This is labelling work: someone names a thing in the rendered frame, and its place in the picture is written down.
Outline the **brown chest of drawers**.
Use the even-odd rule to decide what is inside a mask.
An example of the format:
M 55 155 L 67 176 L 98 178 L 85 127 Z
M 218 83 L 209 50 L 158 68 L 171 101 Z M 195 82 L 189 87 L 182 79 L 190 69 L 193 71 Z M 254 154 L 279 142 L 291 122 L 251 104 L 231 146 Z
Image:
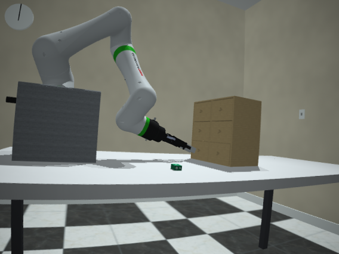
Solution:
M 212 118 L 212 102 L 215 100 L 225 100 L 233 98 L 233 118 L 232 119 L 215 119 L 215 120 L 194 120 L 195 104 L 211 101 L 211 118 Z M 231 142 L 211 141 L 211 122 L 232 121 L 232 139 Z M 204 162 L 215 163 L 229 167 L 239 166 L 258 166 L 259 148 L 260 148 L 260 126 L 261 126 L 261 101 L 252 100 L 249 98 L 231 96 L 216 98 L 212 100 L 194 102 L 193 123 L 194 122 L 210 122 L 209 140 L 193 139 L 192 141 L 209 141 L 210 143 L 231 143 L 230 149 L 230 165 L 215 163 L 202 159 Z

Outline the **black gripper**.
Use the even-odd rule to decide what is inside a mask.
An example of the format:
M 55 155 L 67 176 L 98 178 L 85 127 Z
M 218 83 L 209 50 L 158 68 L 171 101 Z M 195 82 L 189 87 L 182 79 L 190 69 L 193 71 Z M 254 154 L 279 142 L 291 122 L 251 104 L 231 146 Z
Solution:
M 188 151 L 189 153 L 195 153 L 196 148 L 192 147 L 191 145 L 188 145 L 186 142 L 176 138 L 175 136 L 172 136 L 170 134 L 166 134 L 165 133 L 165 128 L 159 126 L 159 131 L 158 134 L 155 136 L 155 138 L 153 139 L 156 142 L 160 142 L 160 141 L 164 141 L 167 142 L 169 144 L 172 144 L 176 147 L 180 147 L 183 150 Z

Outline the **tan wooden drawer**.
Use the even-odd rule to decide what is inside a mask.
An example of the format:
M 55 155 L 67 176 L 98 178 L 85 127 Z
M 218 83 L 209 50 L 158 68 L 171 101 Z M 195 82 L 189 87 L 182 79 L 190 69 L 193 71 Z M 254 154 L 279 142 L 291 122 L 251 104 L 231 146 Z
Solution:
M 211 101 L 195 104 L 194 120 L 211 120 Z
M 232 118 L 233 118 L 233 98 L 217 100 L 212 102 L 211 120 L 232 119 Z
M 192 141 L 192 147 L 196 148 L 193 158 L 208 161 L 209 141 Z
M 193 139 L 209 140 L 210 122 L 193 123 Z
M 231 144 L 228 143 L 210 143 L 209 144 L 209 161 L 230 165 Z
M 232 121 L 211 122 L 211 141 L 231 142 Z

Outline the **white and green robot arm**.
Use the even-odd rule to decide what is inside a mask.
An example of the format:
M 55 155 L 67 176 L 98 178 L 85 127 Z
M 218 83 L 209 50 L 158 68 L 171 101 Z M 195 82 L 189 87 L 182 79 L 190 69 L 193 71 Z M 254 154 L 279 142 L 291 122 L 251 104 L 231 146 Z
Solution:
M 159 123 L 145 115 L 156 103 L 156 92 L 141 71 L 132 46 L 131 22 L 126 8 L 114 7 L 85 23 L 39 37 L 33 43 L 32 55 L 43 84 L 74 88 L 69 58 L 110 36 L 110 52 L 130 93 L 116 114 L 116 124 L 151 141 L 158 134 Z

